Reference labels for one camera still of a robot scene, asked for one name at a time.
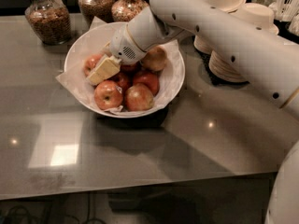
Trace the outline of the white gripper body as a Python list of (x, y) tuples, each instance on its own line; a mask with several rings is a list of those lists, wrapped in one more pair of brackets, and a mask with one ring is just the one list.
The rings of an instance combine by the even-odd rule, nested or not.
[(110, 40), (109, 49), (113, 56), (122, 60), (123, 64), (137, 63), (146, 55), (146, 52), (131, 38), (127, 24), (124, 24), (114, 33)]

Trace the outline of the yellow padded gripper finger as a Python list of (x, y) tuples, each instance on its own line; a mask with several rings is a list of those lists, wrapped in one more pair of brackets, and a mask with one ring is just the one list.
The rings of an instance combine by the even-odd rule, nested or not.
[(96, 86), (101, 82), (115, 76), (121, 70), (121, 59), (115, 56), (108, 57), (104, 55), (96, 64), (90, 74), (87, 75), (87, 80), (90, 84)]

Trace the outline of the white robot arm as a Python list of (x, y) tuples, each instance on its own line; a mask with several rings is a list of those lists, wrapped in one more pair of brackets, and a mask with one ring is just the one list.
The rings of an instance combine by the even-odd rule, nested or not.
[(129, 63), (136, 54), (181, 34), (200, 35), (264, 97), (299, 119), (298, 45), (241, 21), (204, 0), (149, 0), (149, 7), (111, 39), (112, 53)]

